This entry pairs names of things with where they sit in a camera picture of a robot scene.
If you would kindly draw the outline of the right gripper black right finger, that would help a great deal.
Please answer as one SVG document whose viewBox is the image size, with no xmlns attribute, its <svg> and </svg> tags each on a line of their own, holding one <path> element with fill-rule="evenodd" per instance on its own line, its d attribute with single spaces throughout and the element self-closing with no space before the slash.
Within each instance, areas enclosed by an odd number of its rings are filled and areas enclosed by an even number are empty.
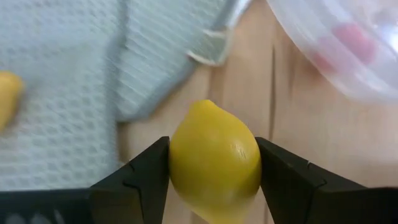
<svg viewBox="0 0 398 224">
<path fill-rule="evenodd" d="M 257 137 L 261 189 L 275 223 L 354 223 L 365 189 L 288 150 Z"/>
</svg>

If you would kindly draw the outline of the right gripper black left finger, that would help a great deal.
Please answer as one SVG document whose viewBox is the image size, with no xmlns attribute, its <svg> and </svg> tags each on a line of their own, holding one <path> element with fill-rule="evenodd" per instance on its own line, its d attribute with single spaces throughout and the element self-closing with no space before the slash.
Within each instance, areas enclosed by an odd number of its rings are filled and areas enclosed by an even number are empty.
<svg viewBox="0 0 398 224">
<path fill-rule="evenodd" d="M 169 186 L 169 138 L 156 140 L 91 188 L 95 223 L 162 223 Z"/>
</svg>

